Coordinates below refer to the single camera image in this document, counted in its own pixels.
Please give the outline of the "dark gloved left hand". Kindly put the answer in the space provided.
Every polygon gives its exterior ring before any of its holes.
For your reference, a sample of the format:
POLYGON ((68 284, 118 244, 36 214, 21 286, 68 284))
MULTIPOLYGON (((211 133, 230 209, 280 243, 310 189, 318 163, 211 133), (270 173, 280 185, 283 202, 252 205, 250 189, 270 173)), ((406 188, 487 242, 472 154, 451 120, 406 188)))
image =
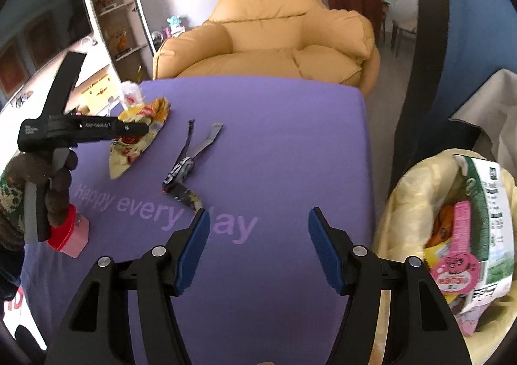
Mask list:
POLYGON ((25 245, 24 193, 26 183, 44 185, 50 179, 51 188, 45 195, 47 218, 53 227, 59 227, 67 218, 71 171, 78 164, 70 151, 64 166, 53 172, 52 162, 31 153, 14 156, 1 176, 1 247, 18 251, 25 245))

